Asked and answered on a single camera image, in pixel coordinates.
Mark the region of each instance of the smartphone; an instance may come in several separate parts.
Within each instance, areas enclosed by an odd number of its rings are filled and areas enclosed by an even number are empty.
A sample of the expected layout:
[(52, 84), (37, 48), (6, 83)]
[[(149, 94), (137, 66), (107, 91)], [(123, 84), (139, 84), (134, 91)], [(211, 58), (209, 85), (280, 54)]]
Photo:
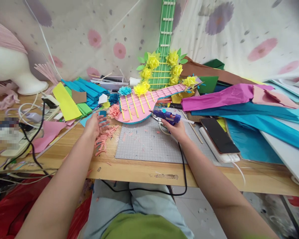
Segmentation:
[(209, 137), (213, 141), (219, 153), (231, 154), (240, 153), (239, 149), (226, 134), (215, 118), (200, 119), (203, 127), (206, 129)]

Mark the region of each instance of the light blue pants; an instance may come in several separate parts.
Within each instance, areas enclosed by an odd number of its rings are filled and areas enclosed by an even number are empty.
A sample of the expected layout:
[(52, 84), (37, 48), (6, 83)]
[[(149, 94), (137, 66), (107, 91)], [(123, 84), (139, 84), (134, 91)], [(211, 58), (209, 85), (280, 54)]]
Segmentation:
[[(114, 184), (109, 181), (107, 183), (117, 191), (128, 188), (144, 188), (169, 192), (166, 185), (128, 182)], [(194, 234), (185, 224), (184, 218), (179, 213), (171, 196), (143, 190), (115, 193), (101, 180), (95, 180), (84, 239), (100, 239), (113, 219), (120, 213), (161, 215), (180, 228), (187, 238), (194, 238)]]

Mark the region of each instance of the green paper leaf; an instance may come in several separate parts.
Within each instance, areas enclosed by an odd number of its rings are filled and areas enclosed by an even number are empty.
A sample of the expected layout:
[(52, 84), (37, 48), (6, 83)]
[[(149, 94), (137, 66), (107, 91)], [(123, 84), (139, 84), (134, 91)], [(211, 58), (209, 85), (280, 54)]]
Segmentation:
[(144, 69), (144, 65), (140, 65), (136, 68), (136, 70), (143, 70)]
[(182, 54), (182, 49), (180, 48), (177, 52), (178, 57), (180, 57), (181, 54)]
[(144, 53), (144, 61), (146, 62), (149, 59), (149, 54), (147, 52)]
[(181, 55), (180, 58), (179, 58), (179, 60), (183, 59), (186, 55), (187, 55), (187, 53), (184, 54), (184, 55)]
[(179, 63), (180, 63), (180, 64), (185, 64), (186, 62), (188, 62), (187, 59), (182, 59)]
[(145, 60), (143, 57), (138, 56), (137, 59), (139, 60), (140, 63), (145, 63)]

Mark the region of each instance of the pink guitar body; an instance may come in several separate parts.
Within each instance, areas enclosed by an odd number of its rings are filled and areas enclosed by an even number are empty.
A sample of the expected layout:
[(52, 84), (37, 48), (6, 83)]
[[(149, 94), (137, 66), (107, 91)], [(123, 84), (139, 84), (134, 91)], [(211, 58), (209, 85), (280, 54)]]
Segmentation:
[(138, 97), (132, 93), (127, 96), (121, 96), (119, 104), (121, 113), (117, 120), (125, 124), (136, 124), (146, 120), (154, 109), (159, 99), (183, 92), (187, 87), (183, 84), (170, 86), (161, 90), (149, 91), (145, 95)]

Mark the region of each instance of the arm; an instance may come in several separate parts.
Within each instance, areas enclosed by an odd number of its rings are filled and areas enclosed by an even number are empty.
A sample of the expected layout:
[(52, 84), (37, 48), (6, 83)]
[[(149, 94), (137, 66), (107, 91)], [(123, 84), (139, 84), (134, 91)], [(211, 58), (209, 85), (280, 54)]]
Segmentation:
[(172, 126), (162, 119), (181, 144), (194, 178), (213, 208), (228, 239), (247, 236), (278, 238), (233, 183), (199, 150), (182, 121)]
[(82, 192), (94, 150), (94, 142), (106, 118), (93, 116), (74, 144), (58, 172), (42, 191), (30, 210), (16, 239), (66, 238)]

